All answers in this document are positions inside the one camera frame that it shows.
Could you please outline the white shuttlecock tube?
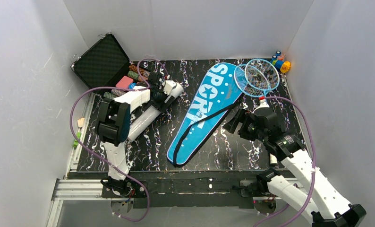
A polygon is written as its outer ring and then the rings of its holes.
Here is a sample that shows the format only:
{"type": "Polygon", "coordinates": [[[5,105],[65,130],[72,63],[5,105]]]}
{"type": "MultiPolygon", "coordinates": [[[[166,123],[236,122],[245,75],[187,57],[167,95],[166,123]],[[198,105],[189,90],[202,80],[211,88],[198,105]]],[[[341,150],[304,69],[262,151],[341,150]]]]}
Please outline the white shuttlecock tube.
{"type": "MultiPolygon", "coordinates": [[[[183,92],[183,87],[178,82],[176,88],[171,92],[171,96],[175,97],[175,100],[183,92]]],[[[134,141],[161,113],[154,107],[149,107],[149,104],[144,107],[143,113],[135,119],[130,126],[128,135],[129,141],[134,141]]]]}

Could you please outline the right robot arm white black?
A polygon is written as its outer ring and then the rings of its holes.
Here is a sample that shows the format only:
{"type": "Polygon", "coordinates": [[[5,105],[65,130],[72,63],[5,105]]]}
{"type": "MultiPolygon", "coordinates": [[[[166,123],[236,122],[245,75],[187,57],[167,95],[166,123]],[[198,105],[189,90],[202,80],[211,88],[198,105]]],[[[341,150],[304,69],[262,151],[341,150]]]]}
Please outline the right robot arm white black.
{"type": "Polygon", "coordinates": [[[313,166],[301,141],[279,122],[277,113],[269,107],[259,107],[252,113],[240,109],[224,125],[234,133],[238,124],[241,138],[259,140],[266,151],[281,162],[302,185],[302,189],[289,183],[280,172],[270,168],[257,175],[256,186],[262,193],[270,193],[283,199],[299,211],[313,227],[358,227],[366,216],[360,204],[352,204],[344,198],[313,166]]]}

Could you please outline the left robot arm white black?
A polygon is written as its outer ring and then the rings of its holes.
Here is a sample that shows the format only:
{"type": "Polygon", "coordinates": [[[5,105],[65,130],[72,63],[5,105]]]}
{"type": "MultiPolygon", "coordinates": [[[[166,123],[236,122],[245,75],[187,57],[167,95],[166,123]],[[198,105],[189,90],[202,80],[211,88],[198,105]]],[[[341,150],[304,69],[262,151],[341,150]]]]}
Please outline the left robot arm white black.
{"type": "Polygon", "coordinates": [[[96,133],[103,143],[109,162],[103,186],[126,196],[134,186],[127,180],[125,143],[134,141],[183,92],[183,87],[169,77],[150,73],[140,82],[113,99],[104,99],[97,117],[96,133]]]}

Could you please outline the blue badminton racket left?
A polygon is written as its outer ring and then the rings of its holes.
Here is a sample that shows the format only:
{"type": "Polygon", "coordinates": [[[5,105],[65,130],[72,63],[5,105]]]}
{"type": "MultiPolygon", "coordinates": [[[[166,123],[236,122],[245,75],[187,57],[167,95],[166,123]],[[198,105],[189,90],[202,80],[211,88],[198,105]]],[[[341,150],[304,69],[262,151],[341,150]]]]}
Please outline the blue badminton racket left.
{"type": "Polygon", "coordinates": [[[249,84],[246,78],[245,69],[246,64],[240,64],[234,70],[233,78],[238,89],[247,96],[260,98],[264,95],[264,92],[262,90],[254,88],[252,85],[249,84]]]}

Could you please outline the blue badminton racket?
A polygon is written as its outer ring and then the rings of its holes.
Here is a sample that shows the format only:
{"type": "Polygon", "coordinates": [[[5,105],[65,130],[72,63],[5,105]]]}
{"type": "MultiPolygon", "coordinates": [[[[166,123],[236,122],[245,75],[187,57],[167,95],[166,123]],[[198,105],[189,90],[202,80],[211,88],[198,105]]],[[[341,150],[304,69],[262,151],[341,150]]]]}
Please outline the blue badminton racket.
{"type": "Polygon", "coordinates": [[[260,98],[264,95],[264,92],[262,90],[254,88],[252,85],[249,84],[246,78],[245,69],[246,64],[240,64],[234,70],[233,78],[238,89],[247,96],[260,98]]]}
{"type": "Polygon", "coordinates": [[[268,95],[280,84],[277,69],[264,59],[252,59],[246,64],[246,78],[254,88],[262,90],[263,96],[268,95]]]}

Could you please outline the blue badminton racket right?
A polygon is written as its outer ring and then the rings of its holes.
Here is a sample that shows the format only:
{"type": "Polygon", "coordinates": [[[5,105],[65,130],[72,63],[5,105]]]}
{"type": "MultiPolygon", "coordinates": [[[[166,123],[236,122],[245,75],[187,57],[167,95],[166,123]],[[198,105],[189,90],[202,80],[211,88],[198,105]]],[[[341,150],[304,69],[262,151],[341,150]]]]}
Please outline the blue badminton racket right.
{"type": "Polygon", "coordinates": [[[277,69],[264,59],[252,59],[246,64],[246,78],[254,88],[262,90],[263,96],[268,95],[280,84],[277,69]]]}

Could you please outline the poker chip roll brown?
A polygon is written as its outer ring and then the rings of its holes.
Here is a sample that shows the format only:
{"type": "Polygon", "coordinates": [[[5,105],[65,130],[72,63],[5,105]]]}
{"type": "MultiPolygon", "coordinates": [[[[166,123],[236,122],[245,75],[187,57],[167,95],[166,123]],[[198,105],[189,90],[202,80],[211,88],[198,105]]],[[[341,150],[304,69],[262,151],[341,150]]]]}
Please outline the poker chip roll brown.
{"type": "Polygon", "coordinates": [[[133,72],[135,72],[137,74],[140,73],[143,77],[146,77],[146,78],[148,78],[149,75],[150,75],[150,71],[148,71],[148,70],[146,70],[144,68],[141,68],[141,67],[138,68],[134,64],[130,64],[128,68],[129,68],[130,71],[133,71],[133,72]]]}

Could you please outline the poker chip roll green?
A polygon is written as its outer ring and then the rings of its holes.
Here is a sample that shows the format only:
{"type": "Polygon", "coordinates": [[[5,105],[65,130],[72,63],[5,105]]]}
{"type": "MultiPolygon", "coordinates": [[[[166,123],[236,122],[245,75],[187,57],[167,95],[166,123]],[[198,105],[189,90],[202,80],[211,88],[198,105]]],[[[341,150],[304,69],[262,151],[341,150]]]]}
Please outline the poker chip roll green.
{"type": "Polygon", "coordinates": [[[138,73],[129,71],[127,74],[128,77],[132,78],[133,80],[136,80],[138,82],[143,82],[144,80],[139,76],[138,73]]]}

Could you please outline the pink card box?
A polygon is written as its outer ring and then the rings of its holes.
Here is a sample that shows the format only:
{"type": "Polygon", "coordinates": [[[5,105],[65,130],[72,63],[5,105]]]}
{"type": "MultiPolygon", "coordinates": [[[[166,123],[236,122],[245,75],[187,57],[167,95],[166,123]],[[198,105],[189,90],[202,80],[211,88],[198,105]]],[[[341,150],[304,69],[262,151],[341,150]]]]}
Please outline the pink card box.
{"type": "Polygon", "coordinates": [[[122,88],[122,89],[129,89],[130,85],[134,83],[134,80],[128,76],[124,76],[120,79],[119,82],[115,85],[117,88],[122,88]]]}

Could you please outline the poker chip roll purple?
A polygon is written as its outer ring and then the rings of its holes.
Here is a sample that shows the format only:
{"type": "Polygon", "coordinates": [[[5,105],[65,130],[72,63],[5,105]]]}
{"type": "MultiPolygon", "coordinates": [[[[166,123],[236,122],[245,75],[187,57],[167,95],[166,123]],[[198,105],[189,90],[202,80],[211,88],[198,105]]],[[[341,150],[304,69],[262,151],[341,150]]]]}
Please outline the poker chip roll purple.
{"type": "Polygon", "coordinates": [[[124,95],[126,92],[125,92],[125,91],[122,91],[122,90],[119,90],[119,89],[112,89],[112,90],[111,90],[111,93],[112,93],[113,95],[115,95],[116,97],[119,97],[119,96],[124,95]]]}

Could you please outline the poker chip roll front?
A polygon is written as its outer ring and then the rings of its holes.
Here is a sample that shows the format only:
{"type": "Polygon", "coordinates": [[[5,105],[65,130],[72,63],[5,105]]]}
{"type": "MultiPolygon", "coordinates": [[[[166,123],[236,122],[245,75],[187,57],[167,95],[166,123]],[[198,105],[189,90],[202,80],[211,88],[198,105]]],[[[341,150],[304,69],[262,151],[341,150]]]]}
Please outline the poker chip roll front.
{"type": "Polygon", "coordinates": [[[105,93],[103,94],[103,97],[104,97],[104,98],[107,98],[107,99],[115,99],[115,98],[117,98],[118,96],[116,96],[116,95],[114,95],[113,93],[110,93],[110,92],[105,92],[105,93]]]}

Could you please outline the blue racket bag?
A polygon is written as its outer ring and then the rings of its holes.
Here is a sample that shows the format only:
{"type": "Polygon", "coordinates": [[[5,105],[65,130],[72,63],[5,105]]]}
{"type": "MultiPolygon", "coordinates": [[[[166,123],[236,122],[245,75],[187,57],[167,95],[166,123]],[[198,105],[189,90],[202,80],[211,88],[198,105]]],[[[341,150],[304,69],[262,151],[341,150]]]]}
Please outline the blue racket bag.
{"type": "Polygon", "coordinates": [[[167,159],[175,167],[190,161],[242,97],[234,79],[236,69],[236,65],[222,62],[205,74],[167,151],[167,159]]]}

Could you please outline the wooden block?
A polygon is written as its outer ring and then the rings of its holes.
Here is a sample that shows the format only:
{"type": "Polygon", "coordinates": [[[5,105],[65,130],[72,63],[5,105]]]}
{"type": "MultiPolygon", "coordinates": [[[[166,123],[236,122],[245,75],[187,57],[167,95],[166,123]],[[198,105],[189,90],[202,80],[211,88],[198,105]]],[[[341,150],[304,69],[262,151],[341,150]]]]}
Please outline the wooden block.
{"type": "Polygon", "coordinates": [[[83,125],[84,125],[84,123],[85,123],[85,118],[79,118],[79,119],[77,120],[77,126],[78,126],[79,128],[82,128],[83,125]]]}

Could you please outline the green clip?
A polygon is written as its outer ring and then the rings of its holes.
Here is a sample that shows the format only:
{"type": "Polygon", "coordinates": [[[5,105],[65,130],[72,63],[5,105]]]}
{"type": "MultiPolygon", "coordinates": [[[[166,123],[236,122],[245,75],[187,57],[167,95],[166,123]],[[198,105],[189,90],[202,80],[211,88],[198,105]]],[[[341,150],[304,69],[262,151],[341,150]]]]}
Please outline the green clip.
{"type": "Polygon", "coordinates": [[[77,148],[78,147],[78,145],[79,145],[78,140],[80,140],[80,138],[81,138],[81,132],[78,131],[76,133],[76,139],[74,139],[73,148],[77,148]]]}

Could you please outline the black base beam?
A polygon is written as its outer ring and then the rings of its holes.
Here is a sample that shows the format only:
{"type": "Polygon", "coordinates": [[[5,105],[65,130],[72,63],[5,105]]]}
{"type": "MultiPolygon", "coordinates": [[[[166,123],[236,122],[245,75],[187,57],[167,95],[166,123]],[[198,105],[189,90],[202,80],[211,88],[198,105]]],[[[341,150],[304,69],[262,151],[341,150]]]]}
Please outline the black base beam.
{"type": "Polygon", "coordinates": [[[148,189],[150,207],[239,207],[249,209],[256,201],[275,201],[262,193],[256,177],[263,170],[132,171],[133,178],[148,189]]]}

